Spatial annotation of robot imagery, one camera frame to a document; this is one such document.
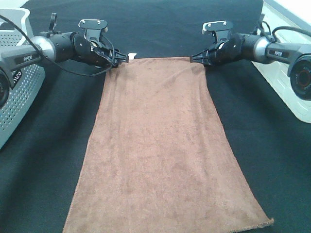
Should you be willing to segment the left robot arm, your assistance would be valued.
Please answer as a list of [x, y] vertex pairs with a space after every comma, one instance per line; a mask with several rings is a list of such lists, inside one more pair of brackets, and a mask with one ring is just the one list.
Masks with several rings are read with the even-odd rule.
[[0, 49], [0, 106], [9, 98], [9, 92], [21, 78], [22, 68], [36, 64], [57, 64], [74, 60], [105, 71], [129, 61], [128, 55], [122, 54], [102, 42], [87, 40], [75, 32], [59, 33], [49, 37], [35, 36], [30, 44]]

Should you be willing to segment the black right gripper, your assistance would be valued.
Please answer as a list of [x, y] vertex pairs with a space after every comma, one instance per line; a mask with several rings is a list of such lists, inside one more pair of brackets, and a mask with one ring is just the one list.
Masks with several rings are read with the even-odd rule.
[[242, 59], [242, 46], [245, 39], [236, 33], [228, 41], [214, 45], [208, 50], [189, 57], [191, 63], [200, 63], [204, 66], [220, 66]]

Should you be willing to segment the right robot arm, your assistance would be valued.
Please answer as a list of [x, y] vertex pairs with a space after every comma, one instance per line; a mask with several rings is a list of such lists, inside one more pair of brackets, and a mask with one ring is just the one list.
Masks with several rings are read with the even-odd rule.
[[311, 45], [271, 42], [266, 37], [236, 33], [227, 41], [190, 56], [191, 63], [221, 66], [239, 60], [261, 64], [278, 61], [288, 64], [287, 76], [292, 90], [302, 100], [311, 100]]

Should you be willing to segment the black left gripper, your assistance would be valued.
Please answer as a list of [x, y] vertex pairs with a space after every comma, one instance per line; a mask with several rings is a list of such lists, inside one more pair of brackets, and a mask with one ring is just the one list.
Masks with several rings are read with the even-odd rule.
[[86, 40], [83, 36], [74, 35], [71, 38], [74, 61], [85, 63], [95, 67], [115, 68], [121, 63], [128, 63], [128, 55], [107, 47], [98, 41]]

